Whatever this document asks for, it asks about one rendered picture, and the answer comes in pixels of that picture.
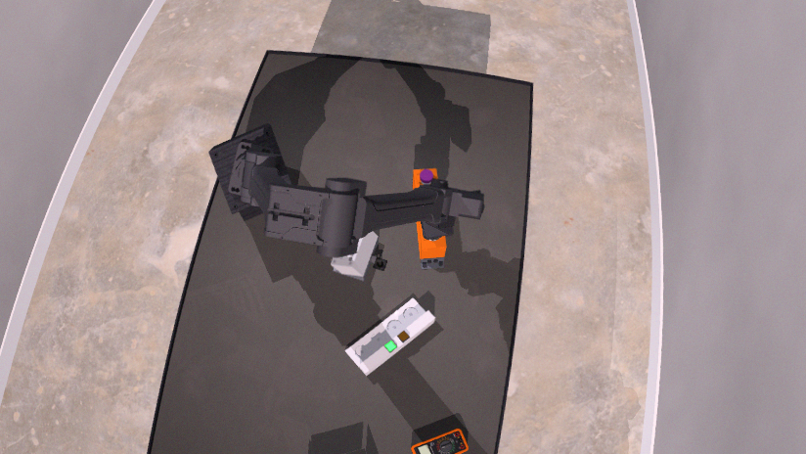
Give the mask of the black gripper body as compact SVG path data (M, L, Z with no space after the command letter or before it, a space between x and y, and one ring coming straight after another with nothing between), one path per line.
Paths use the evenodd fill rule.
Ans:
M435 237L441 237L441 236L449 237L452 236L454 233L453 226L438 228L439 224L427 223L422 221L421 225L423 235L427 240L431 240L434 239Z

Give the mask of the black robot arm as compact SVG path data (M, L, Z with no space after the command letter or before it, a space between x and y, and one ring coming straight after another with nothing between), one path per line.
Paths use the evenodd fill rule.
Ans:
M351 178L327 178L325 188L289 185L279 175L282 156L273 153L241 142L228 191L261 208L266 237L317 245L322 256L357 253L359 239L375 230L419 221L450 227L458 216L480 220L484 210L480 190L451 189L434 178L411 192L372 196L365 196L367 182Z

